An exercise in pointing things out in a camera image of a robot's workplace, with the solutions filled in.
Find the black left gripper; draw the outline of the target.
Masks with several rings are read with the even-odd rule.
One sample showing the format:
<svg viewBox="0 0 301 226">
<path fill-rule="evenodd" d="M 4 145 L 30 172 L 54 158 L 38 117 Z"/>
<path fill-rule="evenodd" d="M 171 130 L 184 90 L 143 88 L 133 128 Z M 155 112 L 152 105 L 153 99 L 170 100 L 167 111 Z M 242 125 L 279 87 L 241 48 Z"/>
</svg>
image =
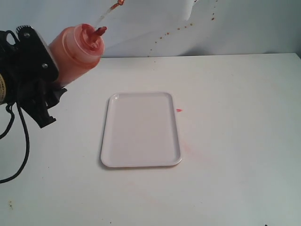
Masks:
<svg viewBox="0 0 301 226">
<path fill-rule="evenodd" d="M 48 46 L 31 26 L 0 32 L 1 104 L 18 103 L 40 128 L 55 122 L 48 110 L 67 92 L 53 87 L 58 74 Z"/>
</svg>

